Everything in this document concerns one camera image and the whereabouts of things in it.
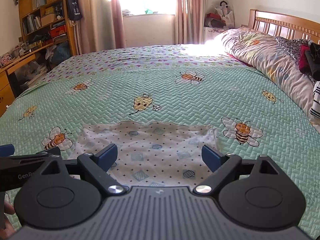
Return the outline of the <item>person's left hand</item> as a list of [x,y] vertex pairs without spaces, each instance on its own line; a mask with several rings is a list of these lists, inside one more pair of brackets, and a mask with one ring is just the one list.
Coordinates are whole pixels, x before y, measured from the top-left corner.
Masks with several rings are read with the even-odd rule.
[[7,239],[10,237],[12,234],[15,233],[15,229],[12,226],[10,220],[7,218],[7,215],[14,215],[15,210],[14,207],[7,202],[6,200],[4,201],[4,213],[2,217],[4,218],[4,228],[1,229],[1,239]]

